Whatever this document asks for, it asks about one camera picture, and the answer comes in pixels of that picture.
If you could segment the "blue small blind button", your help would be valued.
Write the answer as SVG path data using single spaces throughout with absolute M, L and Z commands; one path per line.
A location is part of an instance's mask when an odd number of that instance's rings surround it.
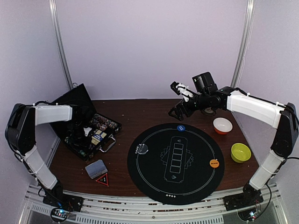
M 180 131 L 180 132 L 183 132 L 185 130 L 185 126 L 184 125 L 178 125 L 177 130 Z

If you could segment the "clear acrylic dealer button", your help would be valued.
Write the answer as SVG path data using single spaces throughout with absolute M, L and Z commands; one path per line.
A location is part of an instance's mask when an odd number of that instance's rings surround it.
M 149 151 L 149 148 L 146 144 L 139 144 L 137 153 L 138 154 L 146 154 Z

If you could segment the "orange big blind button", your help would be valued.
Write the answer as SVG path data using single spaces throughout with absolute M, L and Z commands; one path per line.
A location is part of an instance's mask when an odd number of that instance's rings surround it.
M 209 165 L 212 168 L 218 168 L 220 166 L 220 162 L 217 159 L 211 159 Z

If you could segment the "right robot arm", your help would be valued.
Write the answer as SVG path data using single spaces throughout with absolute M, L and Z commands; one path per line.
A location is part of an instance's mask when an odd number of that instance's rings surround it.
M 240 194 L 240 203 L 251 205 L 260 195 L 260 190 L 274 177 L 291 155 L 299 136 L 299 119 L 292 103 L 282 104 L 252 96 L 238 87 L 218 88 L 210 72 L 194 76 L 196 91 L 183 83 L 174 81 L 170 88 L 183 98 L 169 115 L 182 121 L 195 111 L 222 109 L 239 113 L 268 125 L 274 133 L 270 151 L 259 165 Z

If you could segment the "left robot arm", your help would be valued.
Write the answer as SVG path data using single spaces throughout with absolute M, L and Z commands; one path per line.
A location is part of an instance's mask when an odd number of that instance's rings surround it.
M 71 123 L 68 130 L 68 143 L 79 148 L 88 148 L 88 123 L 93 116 L 93 108 L 86 105 L 60 105 L 38 101 L 31 105 L 18 103 L 14 106 L 7 127 L 5 138 L 15 157 L 22 162 L 30 174 L 38 179 L 57 207 L 67 203 L 61 182 L 51 173 L 41 158 L 36 146 L 36 126 L 54 122 Z

